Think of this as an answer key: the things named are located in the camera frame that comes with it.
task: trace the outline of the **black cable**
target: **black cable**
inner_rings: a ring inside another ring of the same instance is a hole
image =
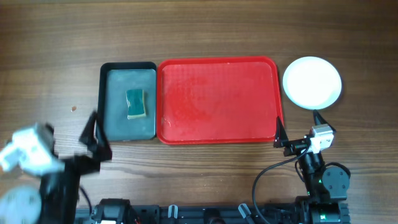
[[[254,205],[254,208],[256,208],[256,211],[257,211],[257,213],[259,214],[260,218],[261,218],[266,224],[270,224],[270,223],[269,223],[269,222],[266,220],[266,218],[262,215],[262,213],[260,212],[259,207],[257,206],[257,203],[256,203],[256,186],[257,186],[258,180],[259,180],[260,177],[261,177],[263,174],[265,174],[267,171],[269,171],[269,170],[271,170],[271,169],[273,169],[273,168],[275,168],[275,167],[279,167],[279,166],[284,165],[284,164],[286,164],[286,163],[290,163],[290,162],[293,162],[293,161],[295,161],[295,160],[297,160],[297,159],[300,159],[302,156],[304,156],[304,155],[308,152],[309,149],[310,149],[309,147],[306,148],[306,150],[305,150],[303,153],[301,153],[301,155],[299,155],[299,156],[296,156],[296,157],[294,157],[294,158],[288,159],[288,160],[286,160],[286,161],[283,161],[283,162],[280,162],[280,163],[277,163],[277,164],[274,164],[274,165],[271,165],[271,166],[265,168],[263,171],[261,171],[261,172],[259,173],[259,175],[257,175],[256,179],[254,180],[253,188],[252,188],[252,191],[251,191],[251,195],[252,195],[252,199],[253,199],[253,205]]]
[[[299,169],[297,168],[297,163],[298,163],[299,161],[296,161],[295,163],[294,163],[294,169],[296,169],[296,173],[298,174],[298,177],[300,178],[300,180],[302,181],[302,182],[304,182],[304,178],[301,176],[301,173],[299,172]]]
[[[88,198],[86,190],[82,186],[79,186],[79,189],[80,189],[81,193],[83,194],[83,196],[86,198],[86,201],[88,204],[88,209],[90,210],[90,215],[91,215],[91,213],[93,212],[93,207],[91,207],[91,202],[90,202],[90,199]]]
[[[347,167],[345,167],[344,165],[342,165],[342,164],[340,164],[340,163],[338,163],[338,162],[329,162],[328,164],[325,165],[325,167],[328,167],[328,166],[337,166],[337,167],[340,167],[341,169],[344,170],[344,172],[347,173],[348,178],[349,178],[349,179],[351,178],[351,172],[350,172],[349,169],[348,169]]]

